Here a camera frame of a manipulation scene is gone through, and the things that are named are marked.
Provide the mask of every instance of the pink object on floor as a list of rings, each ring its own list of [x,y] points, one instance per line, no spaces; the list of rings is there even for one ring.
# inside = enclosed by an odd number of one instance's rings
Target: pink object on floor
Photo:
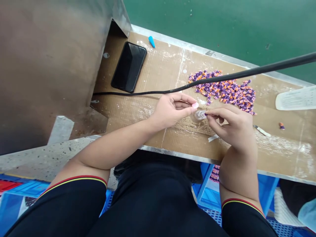
[[[192,104],[192,107],[195,108],[195,109],[197,109],[197,108],[198,108],[198,103]]]

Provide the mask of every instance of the black cable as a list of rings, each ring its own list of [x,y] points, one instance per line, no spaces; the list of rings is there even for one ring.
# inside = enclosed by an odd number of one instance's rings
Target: black cable
[[[204,83],[212,83],[212,82],[220,82],[220,81],[228,81],[228,80],[234,80],[239,79],[243,77],[249,77],[253,75],[258,75],[262,73],[267,73],[271,71],[277,71],[289,67],[299,66],[303,64],[308,64],[316,61],[316,52],[305,54],[296,58],[287,59],[284,61],[268,64],[265,66],[256,67],[253,69],[248,69],[242,72],[236,72],[229,75],[224,75],[220,77],[212,77],[212,78],[206,78],[202,80],[197,80],[195,82],[192,82],[190,84],[187,84],[185,86],[181,86],[176,89],[168,90],[168,91],[149,91],[149,92],[140,92],[140,93],[120,93],[120,92],[97,92],[93,95],[123,95],[123,96],[135,96],[135,95],[147,95],[147,94],[169,94],[174,92],[183,91],[185,89],[188,89],[190,87],[204,84]]]

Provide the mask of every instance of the right hand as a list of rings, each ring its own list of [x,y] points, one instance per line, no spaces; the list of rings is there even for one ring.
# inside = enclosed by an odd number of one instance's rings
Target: right hand
[[[257,144],[252,127],[252,115],[233,105],[225,105],[205,112],[209,126],[225,142],[241,153],[256,152]],[[228,124],[220,125],[227,120]]]

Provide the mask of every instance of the phone screen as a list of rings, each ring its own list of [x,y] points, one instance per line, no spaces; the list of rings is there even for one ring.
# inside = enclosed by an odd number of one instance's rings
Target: phone screen
[[[118,61],[111,86],[126,92],[134,92],[146,53],[145,48],[126,42]]]

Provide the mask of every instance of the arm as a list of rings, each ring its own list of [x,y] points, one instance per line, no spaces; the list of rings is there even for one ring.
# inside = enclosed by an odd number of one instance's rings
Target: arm
[[[257,176],[258,150],[252,129],[252,116],[232,105],[206,113],[210,127],[231,145],[220,168],[221,202],[238,198],[262,211]],[[229,124],[221,126],[216,122],[217,118],[220,123],[225,119]]]
[[[196,100],[183,93],[162,95],[152,116],[102,136],[75,155],[50,186],[70,177],[93,175],[108,181],[110,169],[121,163],[158,131],[194,113]]]

